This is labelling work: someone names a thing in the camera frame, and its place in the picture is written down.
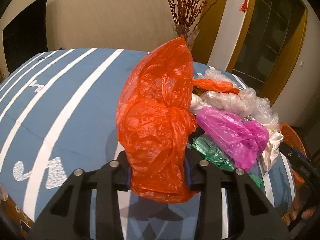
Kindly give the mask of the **person's right hand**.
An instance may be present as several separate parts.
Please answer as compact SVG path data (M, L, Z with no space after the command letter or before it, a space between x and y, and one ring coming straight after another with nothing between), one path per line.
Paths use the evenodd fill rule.
M308 185L301 185L298 188L289 210L281 218L287 227L297 219L299 213L304 209L308 200L311 198L311 194L312 191Z

